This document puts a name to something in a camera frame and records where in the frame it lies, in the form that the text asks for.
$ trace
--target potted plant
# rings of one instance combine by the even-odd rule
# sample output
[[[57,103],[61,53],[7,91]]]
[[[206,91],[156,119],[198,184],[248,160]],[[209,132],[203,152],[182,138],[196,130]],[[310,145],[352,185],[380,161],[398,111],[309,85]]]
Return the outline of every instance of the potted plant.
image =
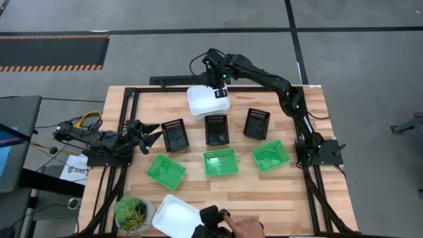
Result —
[[[128,233],[141,233],[151,225],[155,209],[148,200],[124,196],[114,205],[114,213],[119,229]]]

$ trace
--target floor mat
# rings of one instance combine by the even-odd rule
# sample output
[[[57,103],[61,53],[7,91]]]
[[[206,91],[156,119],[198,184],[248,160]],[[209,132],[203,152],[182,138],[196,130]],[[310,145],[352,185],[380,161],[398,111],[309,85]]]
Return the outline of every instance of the floor mat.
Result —
[[[0,37],[0,72],[100,70],[109,36]]]

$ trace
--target succulent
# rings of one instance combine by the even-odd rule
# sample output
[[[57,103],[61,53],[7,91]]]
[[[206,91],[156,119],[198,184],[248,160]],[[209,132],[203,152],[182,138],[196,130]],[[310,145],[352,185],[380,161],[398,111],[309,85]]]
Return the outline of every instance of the succulent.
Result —
[[[114,205],[114,213],[123,231],[135,231],[144,225],[146,205],[137,198],[124,196]]]

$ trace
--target white pot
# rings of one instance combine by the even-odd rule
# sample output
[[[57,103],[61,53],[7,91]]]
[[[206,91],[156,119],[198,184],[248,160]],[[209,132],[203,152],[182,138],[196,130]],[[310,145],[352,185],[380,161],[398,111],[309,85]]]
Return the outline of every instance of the white pot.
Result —
[[[144,225],[141,226],[140,228],[138,228],[135,231],[125,231],[127,233],[141,233],[143,231],[145,231],[146,229],[148,229],[148,227],[151,227],[151,222],[153,221],[153,217],[156,213],[156,209],[154,208],[153,204],[141,197],[137,197],[137,199],[139,199],[139,201],[141,201],[142,203],[145,204],[145,207],[147,209],[147,216],[145,217],[145,221],[144,221]],[[118,226],[118,228],[120,228],[119,222],[116,219],[116,217],[114,218],[114,222],[116,223],[116,225]]]

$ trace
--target paper sheet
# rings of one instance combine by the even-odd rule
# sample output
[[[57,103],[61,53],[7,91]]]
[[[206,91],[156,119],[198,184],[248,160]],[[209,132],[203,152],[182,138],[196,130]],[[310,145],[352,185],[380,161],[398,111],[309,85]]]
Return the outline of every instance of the paper sheet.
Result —
[[[85,155],[70,155],[67,165],[61,172],[60,179],[85,185],[88,177],[87,157]]]

